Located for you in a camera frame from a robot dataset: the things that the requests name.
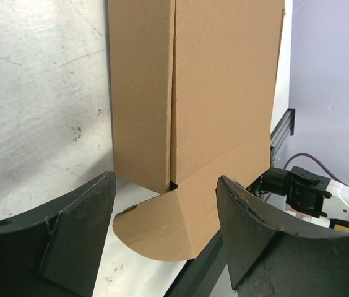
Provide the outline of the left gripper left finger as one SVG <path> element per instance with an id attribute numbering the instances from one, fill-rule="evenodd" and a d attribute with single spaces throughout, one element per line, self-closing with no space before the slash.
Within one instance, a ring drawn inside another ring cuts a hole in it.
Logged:
<path id="1" fill-rule="evenodd" d="M 115 195 L 108 171 L 0 220 L 0 296 L 92 296 Z"/>

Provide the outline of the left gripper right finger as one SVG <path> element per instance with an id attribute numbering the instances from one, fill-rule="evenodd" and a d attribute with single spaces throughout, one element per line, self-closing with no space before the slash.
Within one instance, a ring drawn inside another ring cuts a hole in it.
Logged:
<path id="1" fill-rule="evenodd" d="M 216 196 L 239 296 L 349 296 L 349 233 L 302 221 L 226 176 Z"/>

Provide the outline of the large brown cardboard box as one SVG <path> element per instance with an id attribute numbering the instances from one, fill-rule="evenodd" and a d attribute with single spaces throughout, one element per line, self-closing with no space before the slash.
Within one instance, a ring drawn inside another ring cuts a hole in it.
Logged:
<path id="1" fill-rule="evenodd" d="M 153 260 L 193 259 L 219 229 L 215 188 L 270 166 L 283 1 L 110 1 L 114 167 L 156 193 L 116 236 Z"/>

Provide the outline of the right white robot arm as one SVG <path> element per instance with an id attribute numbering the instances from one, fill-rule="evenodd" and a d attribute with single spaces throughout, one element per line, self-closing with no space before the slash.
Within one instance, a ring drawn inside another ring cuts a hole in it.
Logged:
<path id="1" fill-rule="evenodd" d="M 349 186 L 334 179 L 297 166 L 270 168 L 247 191 L 264 201 L 269 195 L 282 196 L 291 207 L 289 214 L 301 213 L 307 222 L 349 231 Z"/>

